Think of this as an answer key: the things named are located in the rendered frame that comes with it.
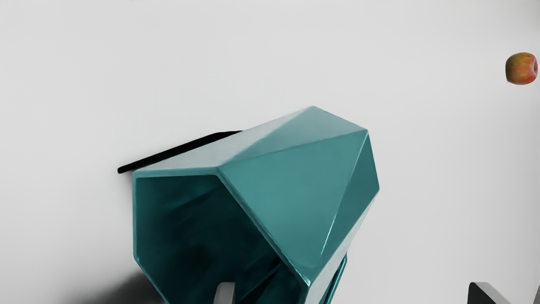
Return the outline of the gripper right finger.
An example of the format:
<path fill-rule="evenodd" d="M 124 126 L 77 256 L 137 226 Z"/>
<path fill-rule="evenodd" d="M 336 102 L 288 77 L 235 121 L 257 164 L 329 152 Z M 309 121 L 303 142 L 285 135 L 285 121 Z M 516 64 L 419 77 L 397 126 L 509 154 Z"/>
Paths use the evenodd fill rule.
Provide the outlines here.
<path fill-rule="evenodd" d="M 467 304 L 511 304 L 511 302 L 490 283 L 471 282 L 467 291 Z"/>

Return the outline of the red yellow apple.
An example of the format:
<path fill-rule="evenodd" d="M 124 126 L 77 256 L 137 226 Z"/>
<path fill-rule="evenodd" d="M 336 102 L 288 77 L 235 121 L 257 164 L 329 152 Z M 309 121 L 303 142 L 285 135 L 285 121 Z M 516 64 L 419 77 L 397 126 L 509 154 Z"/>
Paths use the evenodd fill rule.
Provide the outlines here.
<path fill-rule="evenodd" d="M 538 75 L 538 60 L 534 54 L 520 52 L 505 62 L 506 80 L 515 85 L 532 83 Z"/>

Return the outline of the teal faceted mug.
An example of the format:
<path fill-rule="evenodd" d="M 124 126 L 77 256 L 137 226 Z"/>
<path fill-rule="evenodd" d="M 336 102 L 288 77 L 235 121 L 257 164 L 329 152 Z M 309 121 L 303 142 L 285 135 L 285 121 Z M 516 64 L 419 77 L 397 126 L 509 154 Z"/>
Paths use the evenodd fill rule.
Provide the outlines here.
<path fill-rule="evenodd" d="M 315 106 L 132 171 L 133 255 L 166 304 L 331 304 L 379 191 L 368 131 Z"/>

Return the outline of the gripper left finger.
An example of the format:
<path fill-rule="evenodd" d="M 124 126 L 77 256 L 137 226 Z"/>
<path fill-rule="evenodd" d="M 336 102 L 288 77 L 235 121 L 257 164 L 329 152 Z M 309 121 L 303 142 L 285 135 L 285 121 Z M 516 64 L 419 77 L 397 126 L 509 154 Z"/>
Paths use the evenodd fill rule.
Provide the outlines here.
<path fill-rule="evenodd" d="M 213 304 L 237 304 L 235 282 L 222 282 L 216 289 Z"/>

